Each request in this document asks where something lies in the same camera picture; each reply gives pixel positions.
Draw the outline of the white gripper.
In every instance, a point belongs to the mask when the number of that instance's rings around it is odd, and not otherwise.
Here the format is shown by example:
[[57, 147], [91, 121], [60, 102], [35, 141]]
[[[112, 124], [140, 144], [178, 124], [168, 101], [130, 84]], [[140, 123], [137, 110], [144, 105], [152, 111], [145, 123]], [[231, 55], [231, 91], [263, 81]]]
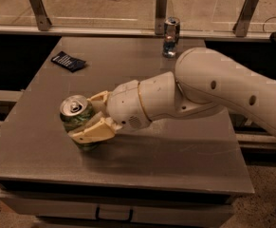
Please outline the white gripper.
[[122, 128], [135, 131], [148, 127], [151, 121], [142, 108], [138, 86], [134, 80], [117, 86], [111, 93], [104, 90], [88, 98], [96, 113], [108, 113], [111, 118], [101, 117], [92, 126], [69, 131], [68, 136], [76, 143], [96, 143], [114, 138]]

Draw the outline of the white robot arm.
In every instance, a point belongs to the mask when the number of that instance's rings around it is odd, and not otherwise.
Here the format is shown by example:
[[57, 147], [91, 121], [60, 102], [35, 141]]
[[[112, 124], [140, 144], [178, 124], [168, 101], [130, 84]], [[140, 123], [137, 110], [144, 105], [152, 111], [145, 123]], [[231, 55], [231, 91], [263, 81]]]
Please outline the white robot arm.
[[131, 81], [70, 105], [95, 115], [71, 130], [76, 143], [113, 138], [120, 130], [138, 130], [152, 122], [207, 117], [222, 107], [232, 109], [276, 137], [276, 80], [258, 74], [224, 54], [205, 47], [184, 51], [173, 72]]

